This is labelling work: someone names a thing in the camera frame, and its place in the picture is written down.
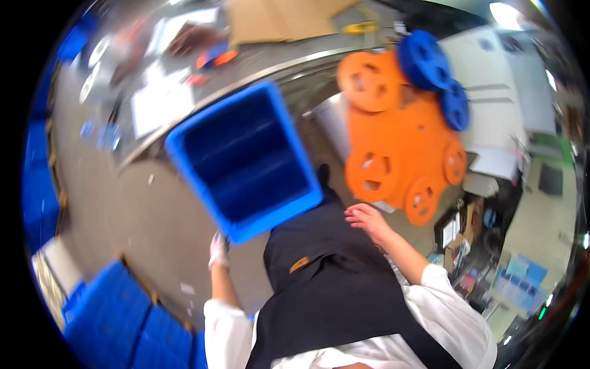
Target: orange spool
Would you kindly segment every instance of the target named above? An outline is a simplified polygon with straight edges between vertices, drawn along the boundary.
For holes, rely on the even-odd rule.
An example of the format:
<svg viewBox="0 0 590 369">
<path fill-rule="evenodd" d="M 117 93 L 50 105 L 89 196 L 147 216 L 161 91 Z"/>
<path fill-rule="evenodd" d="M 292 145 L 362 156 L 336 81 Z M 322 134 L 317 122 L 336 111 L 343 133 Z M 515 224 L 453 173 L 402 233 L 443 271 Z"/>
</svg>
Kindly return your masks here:
<svg viewBox="0 0 590 369">
<path fill-rule="evenodd" d="M 434 182 L 431 177 L 419 177 L 408 189 L 404 210 L 409 222 L 415 226 L 423 226 L 437 210 L 438 194 L 434 192 Z"/>
<path fill-rule="evenodd" d="M 398 100 L 395 69 L 379 54 L 356 53 L 338 64 L 336 80 L 350 102 L 366 112 L 382 112 Z"/>
<path fill-rule="evenodd" d="M 444 178 L 453 185 L 458 185 L 467 170 L 467 154 L 457 141 L 451 141 L 445 150 L 442 162 Z"/>
<path fill-rule="evenodd" d="M 413 88 L 393 51 L 349 55 L 340 62 L 337 73 L 338 85 L 351 102 L 348 129 L 352 154 L 346 162 L 350 190 L 362 201 L 384 200 L 405 209 L 411 224 L 425 224 L 436 211 L 440 194 L 449 183 L 459 184 L 467 167 L 459 134 L 447 126 L 437 95 Z M 358 79 L 364 82 L 359 85 Z M 375 97 L 381 85 L 387 86 L 387 93 Z M 376 176 L 383 170 L 380 167 L 375 172 L 361 170 L 367 153 L 389 155 L 393 163 L 390 173 L 396 178 Z M 382 179 L 377 190 L 366 189 L 367 180 L 378 182 L 369 177 Z M 427 201 L 423 205 L 429 204 L 428 211 L 422 206 L 417 211 L 409 205 L 408 194 L 425 188 L 429 196 L 421 199 Z"/>
<path fill-rule="evenodd" d="M 374 203 L 395 189 L 399 179 L 398 161 L 385 148 L 357 146 L 346 161 L 345 176 L 348 187 L 358 198 Z"/>
</svg>

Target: blue reel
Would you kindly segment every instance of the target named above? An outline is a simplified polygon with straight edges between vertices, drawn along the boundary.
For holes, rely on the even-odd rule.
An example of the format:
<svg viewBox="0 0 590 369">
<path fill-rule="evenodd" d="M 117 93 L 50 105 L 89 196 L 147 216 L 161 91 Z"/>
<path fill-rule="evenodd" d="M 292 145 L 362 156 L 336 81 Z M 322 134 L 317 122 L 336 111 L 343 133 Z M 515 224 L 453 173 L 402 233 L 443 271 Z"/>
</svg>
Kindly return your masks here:
<svg viewBox="0 0 590 369">
<path fill-rule="evenodd" d="M 398 60 L 406 77 L 420 89 L 445 90 L 452 81 L 447 57 L 426 31 L 416 30 L 402 40 Z"/>
<path fill-rule="evenodd" d="M 438 101 L 447 125 L 459 132 L 465 130 L 469 124 L 469 105 L 459 82 L 451 79 L 449 88 L 440 93 Z"/>
</svg>

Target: white shirt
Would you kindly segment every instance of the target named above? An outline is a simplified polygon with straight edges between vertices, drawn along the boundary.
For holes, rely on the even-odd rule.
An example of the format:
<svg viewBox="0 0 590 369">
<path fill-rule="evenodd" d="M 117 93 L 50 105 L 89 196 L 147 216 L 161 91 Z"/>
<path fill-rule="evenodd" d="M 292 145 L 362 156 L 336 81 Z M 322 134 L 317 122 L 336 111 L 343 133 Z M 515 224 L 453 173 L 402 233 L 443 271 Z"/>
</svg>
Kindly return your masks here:
<svg viewBox="0 0 590 369">
<path fill-rule="evenodd" d="M 418 323 L 463 367 L 492 368 L 496 341 L 483 317 L 451 287 L 447 271 L 434 264 L 422 285 L 402 285 L 409 310 Z M 223 301 L 205 302 L 205 353 L 209 369 L 242 369 L 256 342 L 256 319 Z M 364 363 L 373 369 L 424 368 L 399 334 L 369 338 L 338 347 L 276 359 L 272 369 L 324 369 Z"/>
</svg>

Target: white sleeve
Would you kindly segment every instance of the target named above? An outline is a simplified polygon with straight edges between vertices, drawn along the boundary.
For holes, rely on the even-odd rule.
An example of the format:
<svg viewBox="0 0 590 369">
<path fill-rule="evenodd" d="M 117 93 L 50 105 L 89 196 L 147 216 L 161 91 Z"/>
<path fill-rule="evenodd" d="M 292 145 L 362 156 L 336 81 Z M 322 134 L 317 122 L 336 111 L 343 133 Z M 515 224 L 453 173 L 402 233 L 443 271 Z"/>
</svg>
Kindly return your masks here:
<svg viewBox="0 0 590 369">
<path fill-rule="evenodd" d="M 492 368 L 496 341 L 486 320 L 451 286 L 447 271 L 434 264 L 422 274 L 421 286 L 403 286 L 408 307 L 418 323 L 463 368 Z"/>
<path fill-rule="evenodd" d="M 243 369 L 252 345 L 252 322 L 245 312 L 211 299 L 203 307 L 205 354 L 209 369 Z"/>
</svg>

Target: white glove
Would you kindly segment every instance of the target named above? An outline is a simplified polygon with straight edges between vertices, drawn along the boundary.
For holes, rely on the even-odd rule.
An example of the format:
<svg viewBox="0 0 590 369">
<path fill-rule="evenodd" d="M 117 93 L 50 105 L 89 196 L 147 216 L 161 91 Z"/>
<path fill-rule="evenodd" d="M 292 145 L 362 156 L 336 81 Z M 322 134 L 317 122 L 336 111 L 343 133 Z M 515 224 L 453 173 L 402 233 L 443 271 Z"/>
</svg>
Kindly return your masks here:
<svg viewBox="0 0 590 369">
<path fill-rule="evenodd" d="M 230 258 L 227 253 L 230 250 L 230 241 L 221 234 L 220 231 L 215 232 L 213 239 L 211 240 L 211 246 L 209 247 L 209 270 L 213 263 L 219 263 L 224 265 L 226 268 L 230 268 Z"/>
</svg>

